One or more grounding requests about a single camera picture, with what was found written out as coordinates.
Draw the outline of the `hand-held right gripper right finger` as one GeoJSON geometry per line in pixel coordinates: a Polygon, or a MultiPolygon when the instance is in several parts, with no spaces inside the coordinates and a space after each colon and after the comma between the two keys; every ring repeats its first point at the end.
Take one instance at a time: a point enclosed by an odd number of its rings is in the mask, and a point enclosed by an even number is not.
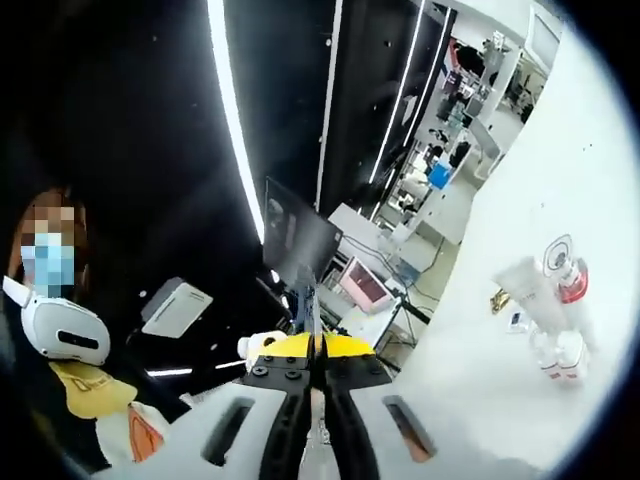
{"type": "Polygon", "coordinates": [[[316,361],[342,479],[497,479],[497,462],[460,437],[436,436],[385,365],[357,338],[326,334],[316,361]]]}

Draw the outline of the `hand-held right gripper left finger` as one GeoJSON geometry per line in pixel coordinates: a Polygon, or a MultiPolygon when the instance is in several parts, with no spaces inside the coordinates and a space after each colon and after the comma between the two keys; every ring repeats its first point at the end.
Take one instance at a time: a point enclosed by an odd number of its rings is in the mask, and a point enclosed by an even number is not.
{"type": "Polygon", "coordinates": [[[171,425],[149,459],[109,479],[296,479],[311,427],[308,333],[270,344],[244,377],[171,425]]]}

